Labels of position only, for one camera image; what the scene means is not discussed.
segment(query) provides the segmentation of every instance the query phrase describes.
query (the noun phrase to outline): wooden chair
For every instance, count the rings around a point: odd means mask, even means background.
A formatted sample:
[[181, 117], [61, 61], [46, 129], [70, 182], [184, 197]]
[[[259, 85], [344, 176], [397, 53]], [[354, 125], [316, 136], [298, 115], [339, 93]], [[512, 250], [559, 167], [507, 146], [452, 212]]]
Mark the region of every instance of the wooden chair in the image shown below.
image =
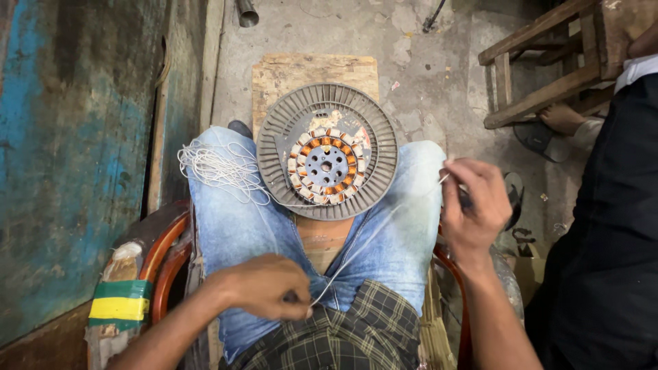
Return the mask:
[[[633, 27], [646, 29], [656, 11], [654, 0], [568, 0], [533, 23], [517, 30], [478, 56], [480, 65], [494, 64], [498, 110], [484, 119], [486, 128], [498, 128], [522, 120], [548, 105], [576, 95], [603, 81], [614, 81], [623, 71]], [[561, 47], [545, 51], [538, 63], [549, 65], [574, 56], [584, 55], [585, 65], [572, 68], [565, 63], [564, 76], [557, 81], [512, 102], [510, 54], [536, 49], [533, 43], [550, 31], [580, 19], [581, 31]], [[597, 90], [572, 108], [587, 116], [600, 110], [613, 96], [614, 86]]]

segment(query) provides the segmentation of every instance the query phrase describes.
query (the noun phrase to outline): blue jeans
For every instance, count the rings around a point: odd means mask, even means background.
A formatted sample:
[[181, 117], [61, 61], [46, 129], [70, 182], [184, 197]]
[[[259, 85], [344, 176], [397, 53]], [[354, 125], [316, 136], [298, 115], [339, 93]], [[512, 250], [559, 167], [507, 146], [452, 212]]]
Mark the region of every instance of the blue jeans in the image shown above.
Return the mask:
[[[252, 140], [227, 128], [211, 127], [199, 141], [204, 145], [237, 143], [245, 149], [232, 145], [234, 153], [256, 155]], [[233, 155], [225, 149], [216, 150], [226, 157]], [[422, 315], [427, 270], [439, 225], [442, 194], [438, 182], [444, 159], [445, 154], [434, 142], [401, 147], [391, 188], [374, 207], [355, 217], [343, 250], [324, 275], [306, 257], [286, 208], [274, 201], [268, 205], [243, 203], [247, 197], [238, 189], [208, 186], [190, 176], [204, 271], [210, 274], [264, 253], [279, 253], [306, 272], [315, 299], [336, 271], [360, 251], [340, 271], [320, 303], [347, 311], [359, 287], [369, 278], [403, 296]], [[267, 202], [262, 192], [252, 192], [251, 196], [257, 203]], [[219, 322], [219, 339], [224, 343], [228, 363], [279, 326], [278, 321], [236, 308], [222, 312]]]

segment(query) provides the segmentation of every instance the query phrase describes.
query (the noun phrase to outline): hand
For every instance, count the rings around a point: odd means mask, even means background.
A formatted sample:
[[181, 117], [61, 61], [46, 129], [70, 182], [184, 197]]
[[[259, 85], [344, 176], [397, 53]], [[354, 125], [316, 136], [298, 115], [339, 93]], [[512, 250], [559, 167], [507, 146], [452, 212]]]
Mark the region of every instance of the hand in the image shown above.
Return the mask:
[[[498, 167], [469, 158], [445, 161], [443, 237], [463, 273], [481, 271], [492, 263], [489, 246], [512, 215]], [[462, 209], [458, 182], [468, 187], [472, 207]]]
[[[281, 255], [268, 253], [206, 278], [201, 286], [216, 291], [221, 286], [230, 307], [270, 320], [304, 320], [311, 316], [309, 278], [298, 264]], [[287, 292], [297, 294], [297, 302], [284, 302]]]

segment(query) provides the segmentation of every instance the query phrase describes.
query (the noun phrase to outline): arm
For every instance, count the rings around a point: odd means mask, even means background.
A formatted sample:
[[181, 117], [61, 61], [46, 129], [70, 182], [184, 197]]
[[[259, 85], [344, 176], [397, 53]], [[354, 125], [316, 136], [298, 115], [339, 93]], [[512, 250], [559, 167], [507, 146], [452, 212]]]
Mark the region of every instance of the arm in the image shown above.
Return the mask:
[[[298, 302], [284, 302], [290, 290]], [[187, 348], [219, 313], [238, 307], [270, 320], [311, 316], [309, 279], [293, 261], [265, 254], [219, 270], [160, 323], [114, 358], [108, 369], [175, 369]]]
[[[489, 246], [512, 214], [500, 170], [464, 158], [446, 161], [442, 172], [442, 176], [451, 174], [443, 182], [443, 233], [464, 277], [478, 367], [541, 369], [489, 255]], [[458, 182], [468, 187], [473, 203], [468, 209], [462, 209], [459, 203]]]

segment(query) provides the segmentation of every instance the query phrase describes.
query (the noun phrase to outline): blue painted wall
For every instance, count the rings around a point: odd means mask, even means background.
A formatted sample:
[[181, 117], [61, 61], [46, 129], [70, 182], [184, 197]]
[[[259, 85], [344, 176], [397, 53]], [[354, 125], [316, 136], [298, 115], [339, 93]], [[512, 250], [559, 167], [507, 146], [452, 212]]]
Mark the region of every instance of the blue painted wall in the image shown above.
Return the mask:
[[112, 242], [139, 219], [166, 7], [163, 0], [7, 4], [0, 346], [89, 300]]

